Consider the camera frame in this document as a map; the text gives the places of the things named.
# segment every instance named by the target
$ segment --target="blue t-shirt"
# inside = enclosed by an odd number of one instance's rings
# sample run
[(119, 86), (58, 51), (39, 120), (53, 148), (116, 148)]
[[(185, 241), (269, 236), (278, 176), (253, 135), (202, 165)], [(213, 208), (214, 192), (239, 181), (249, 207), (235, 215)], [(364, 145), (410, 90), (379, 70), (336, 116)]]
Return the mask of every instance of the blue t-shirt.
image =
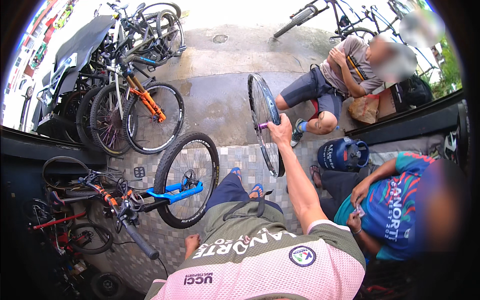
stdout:
[[(395, 168), (400, 174), (372, 184), (361, 207), (365, 216), (361, 227), (369, 235), (382, 240), (384, 245), (377, 259), (405, 260), (412, 255), (408, 237), (415, 223), (415, 192), (424, 170), (435, 160), (411, 152), (400, 152)], [(346, 225), (354, 208), (351, 194), (338, 209), (334, 222)]]

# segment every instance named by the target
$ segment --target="circular logo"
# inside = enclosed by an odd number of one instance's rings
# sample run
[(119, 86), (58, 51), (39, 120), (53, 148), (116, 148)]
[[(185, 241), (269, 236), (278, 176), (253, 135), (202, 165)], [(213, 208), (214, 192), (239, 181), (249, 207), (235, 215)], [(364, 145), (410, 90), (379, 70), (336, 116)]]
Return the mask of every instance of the circular logo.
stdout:
[(294, 264), (300, 267), (308, 267), (315, 262), (315, 259), (317, 259), (315, 251), (305, 246), (293, 248), (290, 250), (288, 257)]

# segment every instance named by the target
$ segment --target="gas cylinder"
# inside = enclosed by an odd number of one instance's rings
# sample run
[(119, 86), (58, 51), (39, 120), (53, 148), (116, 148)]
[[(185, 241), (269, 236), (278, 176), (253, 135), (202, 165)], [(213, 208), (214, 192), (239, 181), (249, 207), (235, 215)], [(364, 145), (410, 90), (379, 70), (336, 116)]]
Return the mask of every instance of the gas cylinder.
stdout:
[(365, 142), (343, 137), (328, 141), (318, 149), (318, 164), (325, 170), (349, 171), (368, 164), (369, 150)]

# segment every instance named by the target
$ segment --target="gray shorts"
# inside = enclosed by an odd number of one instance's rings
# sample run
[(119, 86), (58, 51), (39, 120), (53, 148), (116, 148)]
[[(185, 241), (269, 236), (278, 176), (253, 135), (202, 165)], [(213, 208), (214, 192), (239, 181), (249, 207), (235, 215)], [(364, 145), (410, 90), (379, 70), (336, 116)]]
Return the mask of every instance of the gray shorts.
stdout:
[(340, 119), (342, 102), (345, 100), (344, 97), (325, 80), (318, 67), (311, 69), (310, 72), (295, 80), (287, 86), (280, 95), (282, 95), (290, 108), (301, 102), (317, 99), (318, 113), (320, 114), (322, 111), (331, 112), (335, 115), (337, 121)]

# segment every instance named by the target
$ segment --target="jersey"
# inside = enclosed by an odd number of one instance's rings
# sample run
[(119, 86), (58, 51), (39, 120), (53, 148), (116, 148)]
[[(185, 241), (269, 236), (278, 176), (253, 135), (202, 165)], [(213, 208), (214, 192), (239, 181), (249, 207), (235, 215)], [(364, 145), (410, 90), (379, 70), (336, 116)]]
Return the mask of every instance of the jersey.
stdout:
[[(395, 163), (400, 175), (379, 180), (369, 187), (367, 197), (360, 204), (365, 211), (361, 227), (384, 242), (377, 259), (411, 257), (413, 243), (409, 243), (408, 238), (415, 223), (415, 193), (422, 173), (434, 161), (428, 156), (400, 152)], [(351, 194), (338, 209), (335, 223), (346, 225), (348, 215), (354, 210), (350, 198)]]
[[(347, 66), (350, 69), (353, 79), (363, 87), (365, 94), (370, 94), (374, 89), (381, 86), (384, 82), (378, 78), (372, 71), (370, 63), (365, 58), (368, 44), (359, 36), (349, 35), (345, 40), (336, 45), (338, 50), (344, 50), (347, 60)], [(348, 94), (347, 86), (343, 78), (339, 78), (330, 68), (327, 60), (320, 64), (320, 70), (325, 79), (341, 92), (343, 95)]]
[(281, 212), (258, 202), (223, 215), (239, 202), (205, 214), (202, 244), (168, 280), (154, 281), (146, 299), (352, 299), (365, 275), (365, 259), (350, 230), (329, 220), (307, 234), (288, 232)]

